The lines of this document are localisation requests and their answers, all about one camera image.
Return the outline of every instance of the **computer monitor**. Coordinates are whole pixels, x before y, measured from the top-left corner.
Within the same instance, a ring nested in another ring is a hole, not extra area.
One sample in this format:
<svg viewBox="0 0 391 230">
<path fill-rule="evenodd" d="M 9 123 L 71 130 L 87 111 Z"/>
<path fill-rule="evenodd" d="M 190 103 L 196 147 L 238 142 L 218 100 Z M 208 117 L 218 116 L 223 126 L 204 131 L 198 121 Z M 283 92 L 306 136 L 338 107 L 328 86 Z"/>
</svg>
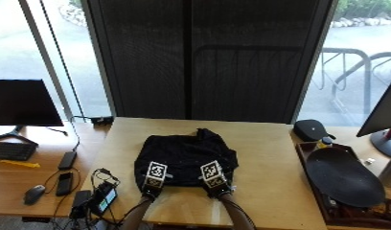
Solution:
<svg viewBox="0 0 391 230">
<path fill-rule="evenodd" d="M 43 80 L 0 80 L 0 126 L 15 126 L 0 139 L 15 137 L 29 143 L 35 142 L 19 135 L 25 126 L 63 126 Z"/>
<path fill-rule="evenodd" d="M 391 156 L 391 84 L 360 128 L 358 137 L 371 134 L 376 149 Z"/>
</svg>

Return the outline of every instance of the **computer mouse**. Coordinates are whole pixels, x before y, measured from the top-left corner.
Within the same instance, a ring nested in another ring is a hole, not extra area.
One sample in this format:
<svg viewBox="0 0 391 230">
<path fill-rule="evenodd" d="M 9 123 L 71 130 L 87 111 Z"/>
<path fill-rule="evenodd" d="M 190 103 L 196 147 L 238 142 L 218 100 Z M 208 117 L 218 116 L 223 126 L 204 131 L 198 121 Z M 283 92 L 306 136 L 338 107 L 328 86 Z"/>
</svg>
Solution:
<svg viewBox="0 0 391 230">
<path fill-rule="evenodd" d="M 38 185 L 29 189 L 29 191 L 25 194 L 25 204 L 33 205 L 35 204 L 41 197 L 43 196 L 46 192 L 46 186 L 45 185 Z"/>
</svg>

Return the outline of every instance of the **pavement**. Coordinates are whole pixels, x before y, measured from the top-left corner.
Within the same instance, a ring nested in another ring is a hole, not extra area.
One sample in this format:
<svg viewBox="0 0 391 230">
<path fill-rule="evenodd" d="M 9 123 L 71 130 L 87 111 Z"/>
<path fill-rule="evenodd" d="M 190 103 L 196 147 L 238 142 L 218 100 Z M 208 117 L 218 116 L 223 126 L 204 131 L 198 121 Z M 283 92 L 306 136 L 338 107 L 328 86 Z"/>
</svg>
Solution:
<svg viewBox="0 0 391 230">
<path fill-rule="evenodd" d="M 110 109 L 89 30 L 62 18 L 58 10 L 62 3 L 63 1 L 46 1 L 46 10 L 83 112 L 86 116 L 107 116 Z M 355 48 L 368 55 L 391 51 L 391 26 L 331 28 L 324 47 Z M 347 59 L 350 63 L 359 60 L 355 56 L 347 56 Z M 316 119 L 327 126 L 362 126 L 367 118 L 363 105 L 363 69 L 339 85 L 342 90 L 338 91 L 338 100 L 331 93 L 332 80 L 343 73 L 343 66 L 340 59 L 331 61 L 327 67 L 328 79 L 322 76 L 318 63 L 298 120 Z M 391 81 L 391 65 L 380 68 L 378 74 L 386 82 L 372 78 L 372 104 L 376 104 L 387 88 L 387 82 Z M 50 92 L 55 92 L 17 0 L 0 0 L 0 78 L 45 79 Z M 58 107 L 62 107 L 57 93 L 51 95 Z"/>
</svg>

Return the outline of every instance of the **wooden table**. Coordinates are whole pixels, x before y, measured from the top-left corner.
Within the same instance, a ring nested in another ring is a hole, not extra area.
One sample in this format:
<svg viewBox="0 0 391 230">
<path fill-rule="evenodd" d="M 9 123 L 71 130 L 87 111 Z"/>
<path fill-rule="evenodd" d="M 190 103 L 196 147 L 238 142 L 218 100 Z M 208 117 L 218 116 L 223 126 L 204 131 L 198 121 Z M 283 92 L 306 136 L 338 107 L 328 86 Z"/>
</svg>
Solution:
<svg viewBox="0 0 391 230">
<path fill-rule="evenodd" d="M 27 206 L 23 204 L 26 191 L 39 184 L 45 184 L 49 177 L 58 171 L 58 164 L 65 152 L 73 150 L 77 144 L 77 136 L 70 123 L 58 129 L 66 130 L 69 136 L 53 131 L 46 127 L 29 126 L 21 132 L 23 136 L 39 143 L 39 147 L 27 162 L 39 163 L 41 168 L 33 169 L 23 166 L 0 163 L 0 215 L 45 217 L 51 218 L 55 209 L 59 206 L 57 217 L 67 217 L 74 202 L 74 194 L 69 195 L 59 205 L 63 197 L 55 196 L 53 192 L 43 195 L 37 204 Z M 93 124 L 75 124 L 75 130 L 81 137 L 81 145 L 77 149 L 78 157 L 75 167 L 81 170 L 81 188 L 82 182 L 89 174 L 91 165 L 106 139 L 110 126 L 94 127 Z M 0 126 L 0 134 L 13 130 L 11 126 Z M 54 176 L 47 182 L 50 190 L 55 184 L 58 176 Z"/>
<path fill-rule="evenodd" d="M 288 126 L 288 128 L 290 128 L 290 135 L 291 135 L 294 143 L 295 144 L 302 143 L 302 140 L 291 131 L 292 126 Z M 360 128 L 354 126 L 330 126 L 326 129 L 328 133 L 334 134 L 338 137 L 338 139 L 335 140 L 335 143 L 346 145 L 346 146 L 351 146 L 362 162 L 366 162 L 370 158 L 375 160 L 375 162 L 371 165 L 366 164 L 366 167 L 376 176 L 379 176 L 382 170 L 384 169 L 390 161 L 390 157 L 386 156 L 383 153 L 380 153 L 379 150 L 375 148 L 370 140 L 370 135 L 363 137 L 356 137 L 356 133 Z M 390 188 L 386 188 L 386 195 L 387 195 L 387 198 L 391 198 Z M 328 226 L 328 229 L 364 230 L 370 228 Z"/>
<path fill-rule="evenodd" d="M 136 205 L 134 162 L 150 135 L 195 135 L 206 127 L 236 150 L 234 198 L 258 229 L 327 229 L 307 176 L 288 135 L 280 124 L 178 121 L 116 118 L 91 172 L 106 168 L 120 179 L 119 197 L 111 205 L 116 219 Z M 83 189 L 91 189 L 86 180 Z M 230 226 L 226 208 L 200 188 L 164 187 L 146 213 L 154 223 Z"/>
</svg>

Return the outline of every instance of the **phone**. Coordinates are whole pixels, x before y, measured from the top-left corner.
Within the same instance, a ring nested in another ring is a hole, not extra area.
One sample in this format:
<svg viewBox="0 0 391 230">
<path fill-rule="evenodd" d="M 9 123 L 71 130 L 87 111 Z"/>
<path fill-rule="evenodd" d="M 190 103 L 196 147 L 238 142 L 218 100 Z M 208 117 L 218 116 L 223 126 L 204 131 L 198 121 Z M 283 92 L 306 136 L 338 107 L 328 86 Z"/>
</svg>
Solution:
<svg viewBox="0 0 391 230">
<path fill-rule="evenodd" d="M 116 197 L 118 194 L 115 187 L 106 181 L 100 184 L 93 195 L 93 200 L 90 202 L 90 210 L 93 214 L 102 216 Z"/>
<path fill-rule="evenodd" d="M 58 186 L 57 186 L 57 193 L 55 193 L 57 196 L 65 196 L 71 193 L 73 181 L 74 181 L 73 172 L 62 173 L 58 176 Z"/>
</svg>

